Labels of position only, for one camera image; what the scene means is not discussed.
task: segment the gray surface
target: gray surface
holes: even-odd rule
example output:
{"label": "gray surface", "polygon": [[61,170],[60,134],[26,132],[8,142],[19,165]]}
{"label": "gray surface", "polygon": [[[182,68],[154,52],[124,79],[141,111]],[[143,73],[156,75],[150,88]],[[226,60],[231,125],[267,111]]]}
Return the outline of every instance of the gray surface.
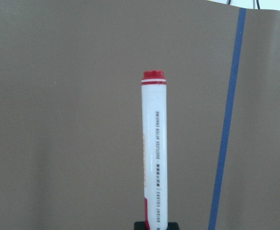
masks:
{"label": "gray surface", "polygon": [[[140,79],[168,78],[169,221],[206,229],[238,9],[0,0],[0,229],[144,219]],[[280,229],[280,12],[247,11],[217,229]]]}

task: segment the white marker body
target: white marker body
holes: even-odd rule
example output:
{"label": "white marker body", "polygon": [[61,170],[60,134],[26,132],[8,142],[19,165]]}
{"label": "white marker body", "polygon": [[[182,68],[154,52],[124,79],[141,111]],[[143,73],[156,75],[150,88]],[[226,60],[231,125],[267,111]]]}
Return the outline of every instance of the white marker body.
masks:
{"label": "white marker body", "polygon": [[150,230],[168,227],[165,79],[142,80],[144,197]]}

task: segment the blue tape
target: blue tape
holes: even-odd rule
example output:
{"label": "blue tape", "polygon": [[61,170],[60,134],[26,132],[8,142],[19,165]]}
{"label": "blue tape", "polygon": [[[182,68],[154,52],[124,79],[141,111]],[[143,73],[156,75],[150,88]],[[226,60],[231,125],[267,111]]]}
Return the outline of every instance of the blue tape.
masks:
{"label": "blue tape", "polygon": [[245,8],[239,9],[236,38],[235,38],[235,44],[233,50],[232,68],[231,68],[230,81],[229,81],[228,91],[227,91],[222,137],[220,143],[220,152],[219,152],[218,166],[216,172],[215,186],[213,189],[208,230],[215,230],[216,228],[221,186],[223,180],[224,164],[225,164],[226,151],[227,151],[227,143],[228,143],[228,137],[230,134],[230,127],[231,127],[231,119],[232,119],[235,88],[236,88],[238,68],[239,68],[239,59],[240,59],[241,46],[242,46],[242,38],[243,38],[244,27],[245,27],[245,13],[246,13]]}

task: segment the red marker end cap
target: red marker end cap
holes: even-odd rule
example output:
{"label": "red marker end cap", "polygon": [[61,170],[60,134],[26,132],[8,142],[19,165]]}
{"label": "red marker end cap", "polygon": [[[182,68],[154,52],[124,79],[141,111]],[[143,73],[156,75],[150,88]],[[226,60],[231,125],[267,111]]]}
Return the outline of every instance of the red marker end cap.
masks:
{"label": "red marker end cap", "polygon": [[165,79],[165,77],[162,70],[148,70],[144,72],[142,80],[145,79]]}

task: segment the black cable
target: black cable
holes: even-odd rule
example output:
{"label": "black cable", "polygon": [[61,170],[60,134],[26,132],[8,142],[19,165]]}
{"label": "black cable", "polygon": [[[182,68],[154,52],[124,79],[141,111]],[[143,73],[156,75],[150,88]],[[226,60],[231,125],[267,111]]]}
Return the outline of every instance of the black cable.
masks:
{"label": "black cable", "polygon": [[260,10],[260,6],[259,6],[259,2],[258,2],[258,0],[256,0],[256,3],[257,3],[257,9],[259,9],[259,10]]}

